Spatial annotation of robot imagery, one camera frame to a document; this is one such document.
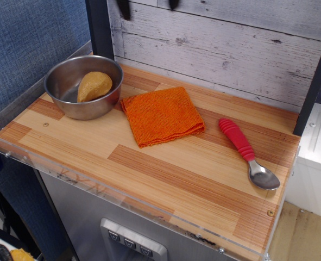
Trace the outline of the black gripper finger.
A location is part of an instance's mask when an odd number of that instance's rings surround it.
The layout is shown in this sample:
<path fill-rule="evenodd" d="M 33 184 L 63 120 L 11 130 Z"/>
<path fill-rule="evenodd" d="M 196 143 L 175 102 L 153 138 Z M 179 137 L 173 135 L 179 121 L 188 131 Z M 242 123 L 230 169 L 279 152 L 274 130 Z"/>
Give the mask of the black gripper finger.
<path fill-rule="evenodd" d="M 119 10 L 123 16 L 123 18 L 127 21 L 131 20 L 131 13 L 130 13 L 130 4 L 128 0 L 117 0 L 117 5 Z"/>
<path fill-rule="evenodd" d="M 179 2 L 179 0 L 168 0 L 168 6 L 173 11 L 178 7 Z"/>

